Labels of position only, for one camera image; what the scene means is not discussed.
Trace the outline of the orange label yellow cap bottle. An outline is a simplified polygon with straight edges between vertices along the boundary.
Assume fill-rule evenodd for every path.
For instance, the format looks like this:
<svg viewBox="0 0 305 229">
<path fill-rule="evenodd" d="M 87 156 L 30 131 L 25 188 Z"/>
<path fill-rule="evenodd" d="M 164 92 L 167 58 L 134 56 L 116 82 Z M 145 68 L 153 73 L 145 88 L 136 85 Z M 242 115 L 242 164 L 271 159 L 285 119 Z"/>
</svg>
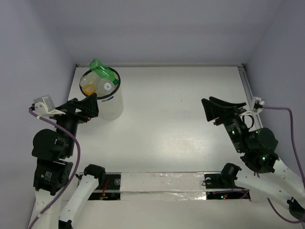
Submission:
<svg viewBox="0 0 305 229">
<path fill-rule="evenodd" d="M 95 72 L 88 71 L 80 79 L 79 85 L 82 93 L 89 96 L 97 91 L 97 84 L 100 80 L 99 75 Z"/>
</svg>

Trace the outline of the green plastic bottle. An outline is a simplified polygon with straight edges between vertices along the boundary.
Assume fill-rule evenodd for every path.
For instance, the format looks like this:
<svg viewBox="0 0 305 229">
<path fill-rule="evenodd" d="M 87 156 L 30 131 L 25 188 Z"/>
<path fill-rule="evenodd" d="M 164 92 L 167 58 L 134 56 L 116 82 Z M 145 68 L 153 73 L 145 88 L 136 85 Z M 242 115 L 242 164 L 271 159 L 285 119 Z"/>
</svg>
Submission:
<svg viewBox="0 0 305 229">
<path fill-rule="evenodd" d="M 109 67 L 105 66 L 99 59 L 93 59 L 89 64 L 89 68 L 101 78 L 108 79 L 114 85 L 118 85 L 119 80 L 115 77 L 113 71 Z"/>
</svg>

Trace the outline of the green white label bottle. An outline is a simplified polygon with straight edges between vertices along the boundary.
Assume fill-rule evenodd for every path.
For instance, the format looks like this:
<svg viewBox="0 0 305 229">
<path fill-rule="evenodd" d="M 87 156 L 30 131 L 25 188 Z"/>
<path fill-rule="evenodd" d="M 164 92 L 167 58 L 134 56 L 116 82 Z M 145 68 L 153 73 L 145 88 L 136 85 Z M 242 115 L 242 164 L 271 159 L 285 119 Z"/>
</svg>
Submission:
<svg viewBox="0 0 305 229">
<path fill-rule="evenodd" d="M 97 83 L 97 95 L 99 97 L 111 94 L 116 88 L 113 82 L 108 79 L 101 78 Z"/>
</svg>

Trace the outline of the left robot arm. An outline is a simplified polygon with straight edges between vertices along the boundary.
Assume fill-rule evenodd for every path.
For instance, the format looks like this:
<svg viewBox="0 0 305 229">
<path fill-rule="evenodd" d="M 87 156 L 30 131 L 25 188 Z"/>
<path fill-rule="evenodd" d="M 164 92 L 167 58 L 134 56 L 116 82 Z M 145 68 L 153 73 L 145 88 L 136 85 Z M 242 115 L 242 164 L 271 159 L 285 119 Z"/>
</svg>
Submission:
<svg viewBox="0 0 305 229">
<path fill-rule="evenodd" d="M 28 227 L 72 229 L 93 191 L 108 185 L 105 168 L 98 165 L 89 164 L 77 175 L 81 158 L 77 128 L 98 116 L 97 94 L 73 98 L 58 107 L 49 95 L 42 96 L 34 100 L 29 113 L 54 130 L 42 129 L 33 138 L 36 217 Z"/>
</svg>

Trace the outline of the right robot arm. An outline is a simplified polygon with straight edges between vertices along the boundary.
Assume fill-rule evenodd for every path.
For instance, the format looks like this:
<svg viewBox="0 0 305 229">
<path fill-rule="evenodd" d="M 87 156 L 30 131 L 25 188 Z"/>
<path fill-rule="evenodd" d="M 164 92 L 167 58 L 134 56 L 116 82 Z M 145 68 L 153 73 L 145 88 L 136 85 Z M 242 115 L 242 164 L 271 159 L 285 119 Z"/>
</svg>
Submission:
<svg viewBox="0 0 305 229">
<path fill-rule="evenodd" d="M 211 188 L 232 188 L 254 191 L 267 198 L 269 203 L 277 202 L 287 209 L 295 220 L 292 224 L 305 221 L 305 175 L 289 169 L 275 150 L 278 141 L 266 127 L 251 130 L 245 117 L 254 115 L 269 107 L 260 98 L 253 98 L 250 109 L 246 103 L 229 103 L 215 97 L 201 100 L 206 119 L 216 126 L 223 125 L 241 161 L 253 172 L 248 174 L 238 165 L 226 163 L 221 172 L 205 176 L 203 185 Z"/>
</svg>

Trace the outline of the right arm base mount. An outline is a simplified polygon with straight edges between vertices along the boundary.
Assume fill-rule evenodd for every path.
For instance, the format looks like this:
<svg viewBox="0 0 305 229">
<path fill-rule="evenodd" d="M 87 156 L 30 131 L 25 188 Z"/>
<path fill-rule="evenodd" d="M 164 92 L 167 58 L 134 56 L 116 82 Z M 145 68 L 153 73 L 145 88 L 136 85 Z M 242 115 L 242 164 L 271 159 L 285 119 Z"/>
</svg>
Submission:
<svg viewBox="0 0 305 229">
<path fill-rule="evenodd" d="M 235 184 L 237 174 L 242 169 L 232 163 L 226 163 L 221 172 L 204 175 L 202 186 L 208 200 L 245 199 L 251 200 L 250 191 Z"/>
</svg>

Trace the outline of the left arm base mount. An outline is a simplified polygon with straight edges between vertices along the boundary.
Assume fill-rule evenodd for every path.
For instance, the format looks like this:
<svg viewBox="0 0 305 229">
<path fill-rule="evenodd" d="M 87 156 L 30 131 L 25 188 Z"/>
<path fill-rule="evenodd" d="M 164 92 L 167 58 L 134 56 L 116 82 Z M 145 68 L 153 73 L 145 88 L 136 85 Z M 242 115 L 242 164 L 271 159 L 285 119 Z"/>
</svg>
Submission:
<svg viewBox="0 0 305 229">
<path fill-rule="evenodd" d="M 120 200 L 121 173 L 107 173 L 104 186 L 97 187 L 89 200 Z"/>
</svg>

